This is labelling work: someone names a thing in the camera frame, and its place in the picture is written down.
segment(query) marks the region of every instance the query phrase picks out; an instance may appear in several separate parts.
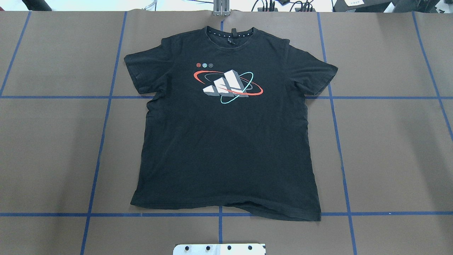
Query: clothing tag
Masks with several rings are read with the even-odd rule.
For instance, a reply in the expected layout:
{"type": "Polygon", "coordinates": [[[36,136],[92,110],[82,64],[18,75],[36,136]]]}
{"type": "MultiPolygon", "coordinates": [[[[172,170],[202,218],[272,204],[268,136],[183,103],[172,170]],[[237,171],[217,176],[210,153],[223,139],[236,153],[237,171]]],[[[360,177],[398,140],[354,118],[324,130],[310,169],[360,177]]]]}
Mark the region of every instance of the clothing tag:
{"type": "Polygon", "coordinates": [[[233,34],[233,38],[237,37],[237,32],[235,28],[231,29],[231,33],[233,34]]]}
{"type": "Polygon", "coordinates": [[[347,6],[363,5],[363,0],[344,0],[347,6]]]}

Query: short sleeve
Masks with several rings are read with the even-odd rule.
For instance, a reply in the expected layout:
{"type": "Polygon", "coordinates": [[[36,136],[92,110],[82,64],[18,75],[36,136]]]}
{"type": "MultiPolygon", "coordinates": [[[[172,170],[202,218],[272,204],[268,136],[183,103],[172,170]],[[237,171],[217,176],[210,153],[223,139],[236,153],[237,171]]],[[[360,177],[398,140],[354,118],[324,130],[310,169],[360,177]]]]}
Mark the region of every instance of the short sleeve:
{"type": "Polygon", "coordinates": [[[162,39],[158,47],[126,55],[124,62],[138,93],[165,91],[173,65],[171,43],[162,39]]]}
{"type": "Polygon", "coordinates": [[[337,73],[338,68],[327,64],[310,53],[286,45],[285,72],[305,94],[321,93],[337,73]]]}

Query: t-shirt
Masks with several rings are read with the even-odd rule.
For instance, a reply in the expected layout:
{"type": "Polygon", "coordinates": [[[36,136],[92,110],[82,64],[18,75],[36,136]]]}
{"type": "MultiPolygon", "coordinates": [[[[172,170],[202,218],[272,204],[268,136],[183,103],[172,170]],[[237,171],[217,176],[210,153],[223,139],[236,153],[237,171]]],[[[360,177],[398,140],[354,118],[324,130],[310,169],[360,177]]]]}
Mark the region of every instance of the t-shirt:
{"type": "Polygon", "coordinates": [[[337,67],[256,28],[209,26],[124,60],[138,93],[156,92],[132,205],[320,221],[305,94],[337,67]]]}

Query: crew neckline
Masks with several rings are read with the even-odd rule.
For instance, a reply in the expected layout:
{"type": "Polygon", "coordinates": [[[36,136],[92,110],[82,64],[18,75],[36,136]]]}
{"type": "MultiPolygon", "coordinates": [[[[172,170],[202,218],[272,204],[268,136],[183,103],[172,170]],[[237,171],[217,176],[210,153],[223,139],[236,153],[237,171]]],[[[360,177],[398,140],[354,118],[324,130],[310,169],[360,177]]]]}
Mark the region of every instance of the crew neckline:
{"type": "Polygon", "coordinates": [[[210,45],[212,45],[214,48],[216,48],[218,50],[222,50],[222,51],[236,51],[236,50],[244,49],[247,45],[249,45],[255,39],[255,37],[258,34],[258,31],[259,30],[256,29],[255,27],[252,27],[251,29],[249,29],[247,31],[237,32],[238,37],[244,37],[244,38],[249,37],[249,39],[246,42],[244,42],[243,44],[241,44],[240,46],[227,48],[227,47],[222,47],[222,46],[218,45],[217,43],[215,43],[214,41],[212,41],[211,38],[209,37],[209,34],[212,34],[212,35],[215,35],[215,36],[218,36],[221,38],[233,38],[232,33],[220,31],[220,30],[214,29],[210,26],[206,26],[202,29],[203,36],[206,39],[206,41],[210,45]]]}

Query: white paper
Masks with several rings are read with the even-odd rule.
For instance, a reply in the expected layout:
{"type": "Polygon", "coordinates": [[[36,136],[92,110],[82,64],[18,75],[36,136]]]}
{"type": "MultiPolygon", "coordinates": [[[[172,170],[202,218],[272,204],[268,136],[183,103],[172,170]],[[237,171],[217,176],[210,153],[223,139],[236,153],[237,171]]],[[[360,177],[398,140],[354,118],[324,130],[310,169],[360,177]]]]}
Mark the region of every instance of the white paper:
{"type": "Polygon", "coordinates": [[[347,6],[363,5],[363,0],[344,0],[347,6]]]}

